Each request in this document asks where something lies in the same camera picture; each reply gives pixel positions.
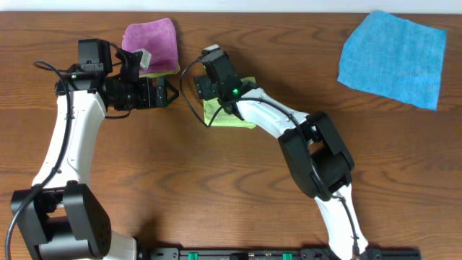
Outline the green microfiber cloth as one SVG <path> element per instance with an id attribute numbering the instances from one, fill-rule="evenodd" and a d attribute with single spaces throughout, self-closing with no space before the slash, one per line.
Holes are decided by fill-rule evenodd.
<path id="1" fill-rule="evenodd" d="M 254 129 L 256 125 L 251 122 L 243 121 L 239 119 L 234 114 L 229 114 L 223 108 L 212 120 L 213 115 L 220 108 L 219 98 L 212 100 L 203 100 L 204 108 L 204 122 L 206 124 L 212 124 L 212 126 L 217 127 L 238 127 L 238 128 L 247 128 Z"/>

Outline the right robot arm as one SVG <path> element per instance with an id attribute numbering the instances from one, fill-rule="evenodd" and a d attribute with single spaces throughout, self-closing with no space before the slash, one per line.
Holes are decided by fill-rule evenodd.
<path id="1" fill-rule="evenodd" d="M 324 112 L 288 108 L 252 81 L 213 82 L 206 75 L 194 80 L 200 99 L 217 100 L 227 113 L 277 139 L 294 182 L 321 211 L 330 249 L 339 259 L 359 259 L 368 241 L 352 199 L 354 161 L 332 120 Z"/>

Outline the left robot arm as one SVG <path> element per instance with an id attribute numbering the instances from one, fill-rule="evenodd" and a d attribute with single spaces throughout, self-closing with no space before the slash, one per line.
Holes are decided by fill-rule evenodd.
<path id="1" fill-rule="evenodd" d="M 29 189 L 12 195 L 18 227 L 33 259 L 140 259 L 137 240 L 113 231 L 90 190 L 95 140 L 109 107 L 164 108 L 179 92 L 164 77 L 137 71 L 113 76 L 112 66 L 76 64 L 59 73 L 58 113 L 44 163 Z"/>

